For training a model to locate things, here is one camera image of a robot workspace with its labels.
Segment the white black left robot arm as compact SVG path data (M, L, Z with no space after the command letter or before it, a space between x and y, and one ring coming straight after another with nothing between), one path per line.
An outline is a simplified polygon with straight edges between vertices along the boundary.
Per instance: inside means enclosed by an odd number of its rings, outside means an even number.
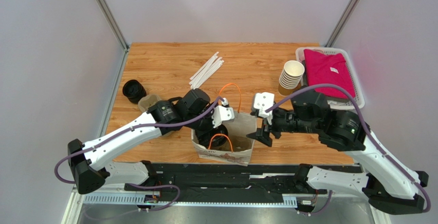
M115 163L113 159L182 127L194 130L200 142L209 143L215 134L226 134L223 123L233 119L226 99L211 102L201 89L192 89L184 97L160 100L134 121L101 138L70 141L67 160L73 183L80 194L109 184L143 184L153 174L148 162Z

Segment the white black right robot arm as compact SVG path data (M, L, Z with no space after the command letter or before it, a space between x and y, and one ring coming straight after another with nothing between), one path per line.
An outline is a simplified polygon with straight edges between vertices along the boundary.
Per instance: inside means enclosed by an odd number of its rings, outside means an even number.
M376 139L361 114L331 109L324 94L307 88L294 93L291 103L292 110L286 110L275 103L273 94L257 93L251 113L263 122L248 138L271 146L283 133L316 134L322 144L352 157L365 169L363 173L345 173L301 164L292 181L299 192L344 192L365 198L374 208L391 215L430 211L425 191L428 174L413 171L396 159Z

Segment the white paper takeout bag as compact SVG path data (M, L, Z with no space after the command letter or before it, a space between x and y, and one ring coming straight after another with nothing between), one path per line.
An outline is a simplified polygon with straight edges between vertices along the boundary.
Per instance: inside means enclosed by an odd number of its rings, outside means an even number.
M241 111L242 92L239 92L239 104L237 110L234 110L235 120L233 122L223 123L228 130L228 142L219 147L208 149L206 145L198 144L195 131L191 130L191 141L198 156L203 159L214 160L235 165L247 166L250 163L254 140L246 137L246 134L256 130L257 122L253 116ZM223 98L215 107L231 107L228 100Z

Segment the black plastic cup lid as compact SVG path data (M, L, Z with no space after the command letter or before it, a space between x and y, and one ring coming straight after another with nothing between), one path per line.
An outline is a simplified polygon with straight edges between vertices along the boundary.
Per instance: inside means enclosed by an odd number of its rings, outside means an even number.
M225 125L220 125L209 131L207 135L207 148L210 149L224 145L228 142L226 136L228 136L228 130Z

